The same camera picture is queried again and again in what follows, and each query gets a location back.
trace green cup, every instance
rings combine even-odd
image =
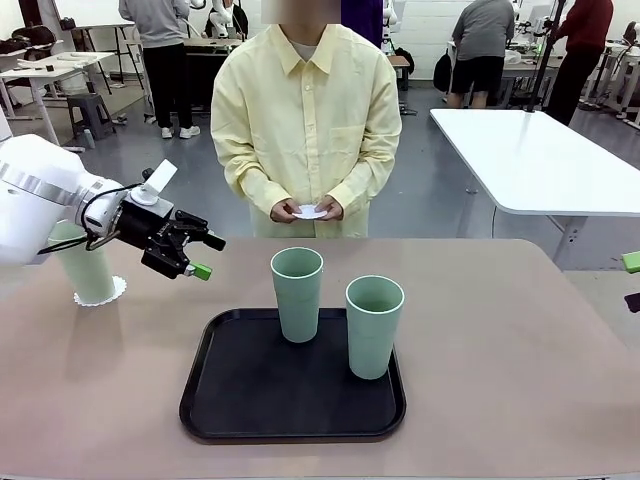
[[[280,327],[290,342],[308,342],[318,332],[323,265],[318,252],[302,247],[287,248],[271,259]]]
[[[53,247],[67,240],[80,239],[84,235],[82,228],[63,220],[58,222],[51,232],[49,246]],[[113,277],[101,249],[88,252],[82,244],[56,252],[56,257],[62,262],[62,267],[82,303],[96,305],[115,294]]]
[[[347,287],[349,367],[358,377],[386,373],[403,306],[402,287],[388,278],[360,277]]]

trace hand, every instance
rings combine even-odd
[[[344,218],[344,210],[342,205],[331,195],[325,195],[322,201],[316,207],[316,212],[327,212],[327,214],[319,218],[320,222],[328,222],[329,220],[342,220]]]
[[[297,220],[297,218],[293,216],[294,213],[302,212],[298,204],[292,198],[288,198],[273,206],[271,209],[271,220],[276,223],[291,223]]]

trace yellow shirt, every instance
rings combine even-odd
[[[211,133],[231,188],[262,237],[366,237],[369,202],[395,163],[402,122],[396,74],[351,30],[328,25],[305,62],[278,25],[236,49],[216,77]],[[270,220],[287,198],[333,196],[344,220]]]

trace black shorts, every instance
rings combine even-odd
[[[458,60],[453,69],[451,93],[469,93],[471,84],[474,92],[495,93],[500,88],[504,58],[477,57],[471,60]]]

